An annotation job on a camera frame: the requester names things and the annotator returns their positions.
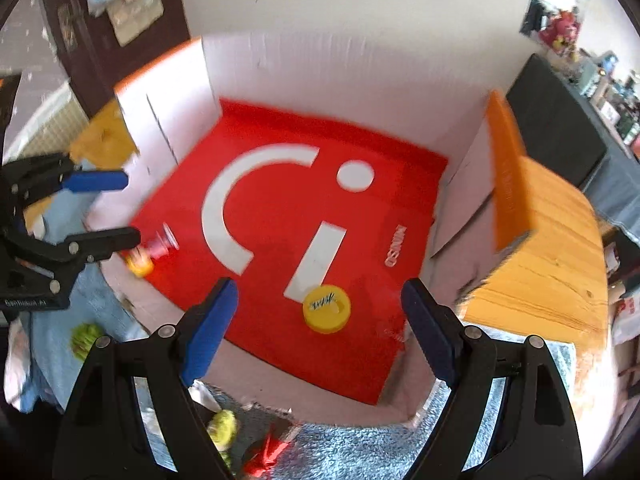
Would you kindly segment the pink yellow small figurine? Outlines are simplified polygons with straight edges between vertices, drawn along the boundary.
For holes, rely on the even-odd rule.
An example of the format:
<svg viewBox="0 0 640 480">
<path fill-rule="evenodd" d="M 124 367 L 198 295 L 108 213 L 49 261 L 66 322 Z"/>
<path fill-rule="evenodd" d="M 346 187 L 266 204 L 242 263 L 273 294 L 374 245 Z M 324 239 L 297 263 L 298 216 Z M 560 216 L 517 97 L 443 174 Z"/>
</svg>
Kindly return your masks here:
<svg viewBox="0 0 640 480">
<path fill-rule="evenodd" d="M 134 276 L 145 278 L 153 272 L 157 260 L 179 249 L 177 237 L 170 226 L 164 222 L 162 228 L 152 238 L 128 252 L 125 263 Z"/>
</svg>

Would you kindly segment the green lettuce toy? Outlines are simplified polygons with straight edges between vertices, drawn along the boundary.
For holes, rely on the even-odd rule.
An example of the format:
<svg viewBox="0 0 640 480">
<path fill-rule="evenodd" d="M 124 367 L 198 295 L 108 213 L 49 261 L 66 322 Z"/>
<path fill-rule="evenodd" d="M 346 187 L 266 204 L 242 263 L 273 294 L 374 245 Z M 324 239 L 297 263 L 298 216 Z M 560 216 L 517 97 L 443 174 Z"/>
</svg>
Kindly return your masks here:
<svg viewBox="0 0 640 480">
<path fill-rule="evenodd" d="M 94 342 L 104 335 L 101 326 L 94 323 L 82 323 L 70 333 L 70 350 L 76 359 L 84 362 Z"/>
</svg>

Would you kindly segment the yellow green cabbage toy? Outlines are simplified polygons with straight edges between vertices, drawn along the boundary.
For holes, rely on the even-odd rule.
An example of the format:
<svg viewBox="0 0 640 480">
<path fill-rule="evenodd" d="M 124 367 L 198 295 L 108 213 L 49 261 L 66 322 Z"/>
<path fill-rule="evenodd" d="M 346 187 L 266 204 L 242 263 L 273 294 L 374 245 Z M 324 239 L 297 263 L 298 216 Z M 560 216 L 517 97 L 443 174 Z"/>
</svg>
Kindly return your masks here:
<svg viewBox="0 0 640 480">
<path fill-rule="evenodd" d="M 219 452 L 227 452 L 238 433 L 239 423 L 230 410 L 217 412 L 209 421 L 206 431 Z"/>
</svg>

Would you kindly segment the red wooden stick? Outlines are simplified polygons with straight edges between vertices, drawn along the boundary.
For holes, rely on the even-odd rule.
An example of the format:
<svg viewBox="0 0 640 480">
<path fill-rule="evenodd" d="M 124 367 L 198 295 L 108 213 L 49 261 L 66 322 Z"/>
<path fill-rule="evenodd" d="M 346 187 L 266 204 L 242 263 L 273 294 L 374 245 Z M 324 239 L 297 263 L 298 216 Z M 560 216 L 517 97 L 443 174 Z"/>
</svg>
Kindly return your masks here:
<svg viewBox="0 0 640 480">
<path fill-rule="evenodd" d="M 270 479 L 280 456 L 300 433 L 302 426 L 281 420 L 274 422 L 265 437 L 252 444 L 243 455 L 240 479 Z"/>
</svg>

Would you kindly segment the yellow round lidded jar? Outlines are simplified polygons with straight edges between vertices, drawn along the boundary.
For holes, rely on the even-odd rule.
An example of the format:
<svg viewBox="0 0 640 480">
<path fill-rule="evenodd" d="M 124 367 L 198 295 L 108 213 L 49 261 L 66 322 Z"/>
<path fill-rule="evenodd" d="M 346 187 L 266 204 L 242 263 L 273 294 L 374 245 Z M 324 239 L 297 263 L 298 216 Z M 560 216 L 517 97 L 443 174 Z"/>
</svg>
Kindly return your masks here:
<svg viewBox="0 0 640 480">
<path fill-rule="evenodd" d="M 334 285 L 314 288 L 303 300 L 306 325 L 320 334 L 334 334 L 349 321 L 352 304 L 346 292 Z"/>
</svg>

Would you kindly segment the light blue fluffy towel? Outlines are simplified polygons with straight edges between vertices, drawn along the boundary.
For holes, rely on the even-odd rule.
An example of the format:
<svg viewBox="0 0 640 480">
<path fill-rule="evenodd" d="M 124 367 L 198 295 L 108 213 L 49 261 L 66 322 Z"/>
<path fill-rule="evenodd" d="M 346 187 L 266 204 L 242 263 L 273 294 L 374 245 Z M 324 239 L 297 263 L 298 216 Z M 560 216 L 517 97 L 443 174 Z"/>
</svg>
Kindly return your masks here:
<svg viewBox="0 0 640 480">
<path fill-rule="evenodd" d="M 122 310 L 117 299 L 108 294 L 103 286 L 90 287 L 88 285 L 88 278 L 96 272 L 96 264 L 97 262 L 87 263 L 84 270 L 78 273 L 70 291 L 70 305 L 66 309 L 14 311 L 28 314 L 28 327 L 32 332 L 36 332 L 40 327 L 47 327 L 62 340 L 70 338 L 70 323 L 76 321 L 81 315 L 87 315 L 90 320 L 102 323 L 103 336 L 109 336 L 117 342 L 132 341 L 127 339 L 127 330 L 132 324 L 131 316 Z M 216 283 L 209 287 L 207 296 Z M 76 379 L 70 382 L 72 391 Z M 495 379 L 491 385 L 480 430 L 478 430 L 471 453 L 464 464 L 466 468 L 480 464 L 485 458 L 495 429 L 505 386 L 506 382 L 502 378 Z"/>
</svg>

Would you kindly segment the dark brown door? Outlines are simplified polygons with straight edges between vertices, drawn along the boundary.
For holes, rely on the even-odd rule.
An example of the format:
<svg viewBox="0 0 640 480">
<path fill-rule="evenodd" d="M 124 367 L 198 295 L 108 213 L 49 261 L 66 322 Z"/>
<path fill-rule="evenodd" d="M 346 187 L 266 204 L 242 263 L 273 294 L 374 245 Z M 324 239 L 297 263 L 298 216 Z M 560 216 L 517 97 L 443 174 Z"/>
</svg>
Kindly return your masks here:
<svg viewBox="0 0 640 480">
<path fill-rule="evenodd" d="M 56 56 L 88 117 L 114 87 L 190 38 L 182 0 L 114 0 L 98 16 L 87 0 L 42 0 Z"/>
</svg>

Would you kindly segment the red Miniso paper bag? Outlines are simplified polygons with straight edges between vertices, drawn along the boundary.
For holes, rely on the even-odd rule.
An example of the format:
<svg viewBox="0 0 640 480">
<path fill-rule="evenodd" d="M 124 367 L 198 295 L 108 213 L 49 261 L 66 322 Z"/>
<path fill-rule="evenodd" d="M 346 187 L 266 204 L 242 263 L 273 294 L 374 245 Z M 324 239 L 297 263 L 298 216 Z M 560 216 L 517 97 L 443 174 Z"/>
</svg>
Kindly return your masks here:
<svg viewBox="0 0 640 480">
<path fill-rule="evenodd" d="M 220 278 L 239 307 L 227 337 L 305 382 L 378 402 L 404 343 L 400 290 L 421 270 L 447 161 L 344 122 L 227 101 L 219 122 L 132 218 L 144 240 L 166 222 L 180 249 L 149 282 L 181 309 Z M 343 289 L 334 334 L 311 330 L 303 300 Z"/>
</svg>

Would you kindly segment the orange cardboard box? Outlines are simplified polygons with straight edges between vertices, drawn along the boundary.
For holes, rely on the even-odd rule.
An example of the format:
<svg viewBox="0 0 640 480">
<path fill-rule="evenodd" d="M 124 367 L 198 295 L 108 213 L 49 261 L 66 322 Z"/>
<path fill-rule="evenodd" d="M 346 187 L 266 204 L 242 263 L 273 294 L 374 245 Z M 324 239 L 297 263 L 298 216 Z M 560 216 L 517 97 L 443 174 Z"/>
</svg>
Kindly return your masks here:
<svg viewBox="0 0 640 480">
<path fill-rule="evenodd" d="M 433 373 L 400 305 L 454 306 L 534 232 L 503 95 L 358 38 L 209 35 L 120 82 L 137 147 L 94 230 L 178 246 L 147 278 L 105 263 L 150 330 L 220 278 L 239 307 L 205 381 L 303 422 L 416 417 Z"/>
</svg>

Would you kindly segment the blue-clothed cluttered side table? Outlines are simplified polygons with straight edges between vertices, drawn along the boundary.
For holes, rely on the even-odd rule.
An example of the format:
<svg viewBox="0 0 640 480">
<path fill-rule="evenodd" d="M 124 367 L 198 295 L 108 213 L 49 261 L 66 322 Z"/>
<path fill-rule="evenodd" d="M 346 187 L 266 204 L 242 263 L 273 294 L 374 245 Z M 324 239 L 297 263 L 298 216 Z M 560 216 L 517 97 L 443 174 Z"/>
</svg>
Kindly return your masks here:
<svg viewBox="0 0 640 480">
<path fill-rule="evenodd" d="M 639 238 L 639 163 L 605 122 L 539 53 L 506 94 L 529 157 L 579 188 L 596 213 Z"/>
</svg>

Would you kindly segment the pink rabbit plush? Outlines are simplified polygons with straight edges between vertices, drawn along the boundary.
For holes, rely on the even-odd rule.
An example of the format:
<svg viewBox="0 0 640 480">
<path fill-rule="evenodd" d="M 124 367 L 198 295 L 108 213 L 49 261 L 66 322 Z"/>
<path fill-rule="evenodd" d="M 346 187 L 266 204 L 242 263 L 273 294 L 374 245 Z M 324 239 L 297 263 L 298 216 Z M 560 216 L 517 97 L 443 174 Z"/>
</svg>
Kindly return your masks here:
<svg viewBox="0 0 640 480">
<path fill-rule="evenodd" d="M 580 25 L 572 11 L 556 14 L 544 29 L 538 32 L 538 39 L 557 54 L 574 46 Z"/>
</svg>

